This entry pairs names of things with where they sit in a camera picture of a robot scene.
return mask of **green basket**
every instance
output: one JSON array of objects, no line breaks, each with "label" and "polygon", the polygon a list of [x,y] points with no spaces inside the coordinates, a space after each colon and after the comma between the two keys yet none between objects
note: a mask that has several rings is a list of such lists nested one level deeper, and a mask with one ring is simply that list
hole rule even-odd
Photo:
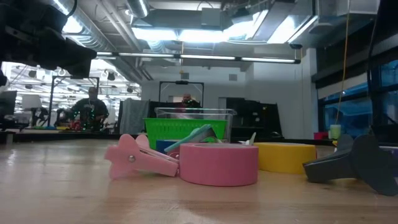
[{"label": "green basket", "polygon": [[183,139],[195,128],[210,124],[218,139],[224,138],[226,120],[145,118],[149,146],[156,148],[156,140]]}]

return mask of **yellow cord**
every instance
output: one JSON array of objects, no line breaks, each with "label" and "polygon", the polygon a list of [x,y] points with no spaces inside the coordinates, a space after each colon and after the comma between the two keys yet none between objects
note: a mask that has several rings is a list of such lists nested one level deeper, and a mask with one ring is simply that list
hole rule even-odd
[{"label": "yellow cord", "polygon": [[341,97],[343,96],[344,90],[344,80],[346,78],[346,65],[347,65],[347,46],[348,46],[348,22],[349,22],[349,10],[351,9],[351,1],[348,3],[348,13],[347,13],[347,23],[346,23],[346,45],[344,49],[344,62],[343,62],[343,79],[341,81],[341,91],[340,97],[338,99],[338,108],[337,108],[337,115],[336,115],[336,122],[338,122],[338,113],[340,112],[340,105],[341,105]]}]

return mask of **red object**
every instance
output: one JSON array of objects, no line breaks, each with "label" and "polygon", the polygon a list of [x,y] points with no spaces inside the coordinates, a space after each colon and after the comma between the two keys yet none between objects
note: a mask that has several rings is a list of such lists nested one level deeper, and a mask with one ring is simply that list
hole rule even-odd
[{"label": "red object", "polygon": [[314,138],[314,140],[328,139],[329,133],[328,132],[314,133],[313,138]]}]

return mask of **workbench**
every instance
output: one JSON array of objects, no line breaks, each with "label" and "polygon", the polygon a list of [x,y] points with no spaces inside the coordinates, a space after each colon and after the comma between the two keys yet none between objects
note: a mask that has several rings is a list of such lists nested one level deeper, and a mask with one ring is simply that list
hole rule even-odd
[{"label": "workbench", "polygon": [[[313,184],[259,171],[257,184],[209,187],[143,173],[111,181],[115,140],[0,146],[0,223],[398,223],[398,197],[360,180]],[[328,154],[332,147],[318,148]]]}]

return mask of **person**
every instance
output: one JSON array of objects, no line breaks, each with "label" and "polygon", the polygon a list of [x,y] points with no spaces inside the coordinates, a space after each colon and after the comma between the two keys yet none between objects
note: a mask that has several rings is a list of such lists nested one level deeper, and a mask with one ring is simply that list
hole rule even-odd
[{"label": "person", "polygon": [[185,93],[182,96],[182,106],[183,108],[201,108],[200,103],[192,99],[191,94]]},{"label": "person", "polygon": [[88,98],[77,101],[72,111],[74,116],[80,113],[80,125],[83,130],[99,131],[109,115],[105,103],[98,99],[98,90],[95,87],[88,89]]}]

